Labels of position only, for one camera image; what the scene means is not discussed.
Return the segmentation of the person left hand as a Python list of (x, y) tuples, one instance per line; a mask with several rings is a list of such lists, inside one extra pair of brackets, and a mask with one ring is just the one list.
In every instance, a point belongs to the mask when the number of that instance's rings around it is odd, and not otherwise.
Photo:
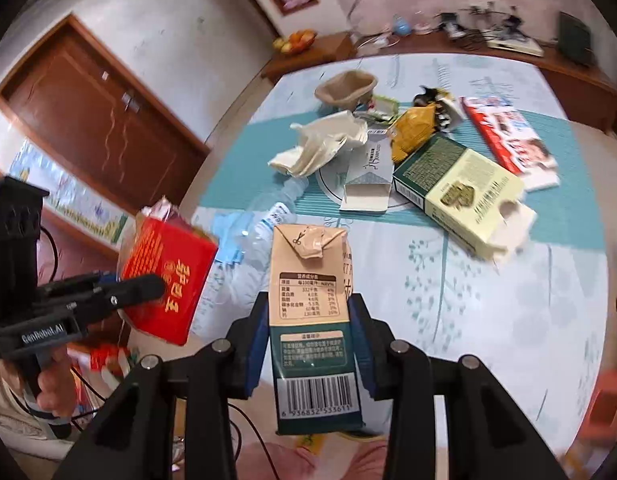
[(71, 360), (66, 346), (51, 353), (51, 360), (38, 376), (40, 393), (37, 405), (57, 417), (71, 417), (76, 408), (76, 391), (71, 370)]

